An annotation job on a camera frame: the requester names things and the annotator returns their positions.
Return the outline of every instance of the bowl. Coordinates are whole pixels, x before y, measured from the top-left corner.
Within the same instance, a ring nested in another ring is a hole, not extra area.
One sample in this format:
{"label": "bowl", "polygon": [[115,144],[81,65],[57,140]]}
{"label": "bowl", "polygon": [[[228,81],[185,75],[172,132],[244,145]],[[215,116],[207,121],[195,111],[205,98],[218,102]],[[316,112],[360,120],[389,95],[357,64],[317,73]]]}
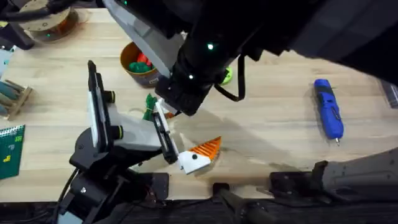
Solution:
{"label": "bowl", "polygon": [[143,87],[155,87],[156,83],[159,81],[161,74],[156,68],[144,73],[135,73],[129,70],[129,65],[132,62],[136,62],[138,55],[141,53],[139,48],[134,42],[131,42],[123,49],[120,54],[120,63],[124,70]]}

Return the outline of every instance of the green led light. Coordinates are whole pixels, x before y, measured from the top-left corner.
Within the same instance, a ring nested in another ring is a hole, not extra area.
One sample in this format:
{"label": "green led light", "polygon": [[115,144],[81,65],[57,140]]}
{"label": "green led light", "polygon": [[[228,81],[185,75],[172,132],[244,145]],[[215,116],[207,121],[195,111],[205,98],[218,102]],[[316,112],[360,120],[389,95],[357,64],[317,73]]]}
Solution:
{"label": "green led light", "polygon": [[213,50],[213,49],[214,49],[214,45],[213,45],[213,44],[207,44],[207,48],[208,48],[209,50]]}

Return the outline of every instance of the wooden stand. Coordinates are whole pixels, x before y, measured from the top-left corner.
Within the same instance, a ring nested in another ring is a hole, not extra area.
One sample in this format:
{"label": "wooden stand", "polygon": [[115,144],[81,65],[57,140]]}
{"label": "wooden stand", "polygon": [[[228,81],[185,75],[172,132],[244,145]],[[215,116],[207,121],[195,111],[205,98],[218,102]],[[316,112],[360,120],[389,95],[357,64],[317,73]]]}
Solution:
{"label": "wooden stand", "polygon": [[5,80],[3,82],[8,87],[12,88],[17,95],[17,100],[12,100],[5,96],[4,94],[0,93],[0,105],[3,106],[7,110],[7,114],[0,114],[4,117],[4,119],[12,120],[14,119],[15,115],[19,112],[22,105],[28,99],[29,94],[32,91],[31,87],[23,87],[20,86],[10,80]]}

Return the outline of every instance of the blue power tool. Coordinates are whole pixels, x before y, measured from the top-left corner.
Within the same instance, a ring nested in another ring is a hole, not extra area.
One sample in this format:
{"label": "blue power tool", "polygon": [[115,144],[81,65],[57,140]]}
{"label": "blue power tool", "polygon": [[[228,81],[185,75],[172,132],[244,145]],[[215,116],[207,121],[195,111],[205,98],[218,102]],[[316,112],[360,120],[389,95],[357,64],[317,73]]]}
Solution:
{"label": "blue power tool", "polygon": [[328,139],[336,139],[340,145],[344,126],[337,106],[335,94],[326,79],[317,79],[314,82],[315,93],[318,98],[319,113],[321,114],[323,129]]}

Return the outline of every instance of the wooden surface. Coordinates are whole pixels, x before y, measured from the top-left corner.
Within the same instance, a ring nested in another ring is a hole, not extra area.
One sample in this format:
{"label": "wooden surface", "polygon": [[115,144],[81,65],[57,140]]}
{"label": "wooden surface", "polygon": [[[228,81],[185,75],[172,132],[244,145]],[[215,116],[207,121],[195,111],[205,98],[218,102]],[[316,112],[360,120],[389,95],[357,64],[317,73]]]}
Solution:
{"label": "wooden surface", "polygon": [[[116,92],[121,113],[142,116],[145,97],[153,90],[137,85],[123,70],[119,54],[130,40],[104,9],[71,35],[54,44],[17,50],[3,78],[34,91],[13,122],[26,124],[21,172],[0,180],[0,202],[56,200],[73,167],[68,163],[79,134],[88,127],[87,61],[93,60],[107,90]],[[345,124],[341,146],[324,138],[313,97],[313,82],[327,78]],[[227,89],[236,90],[236,79]],[[213,182],[229,182],[244,197],[264,194],[272,171],[309,170],[320,160],[343,161],[398,146],[398,111],[387,104],[379,82],[354,70],[294,53],[261,61],[246,60],[246,99],[233,103],[211,90],[198,113],[170,121],[177,145],[222,136],[222,150],[212,164],[186,176],[162,156],[141,171],[168,172],[170,198],[206,198]]]}

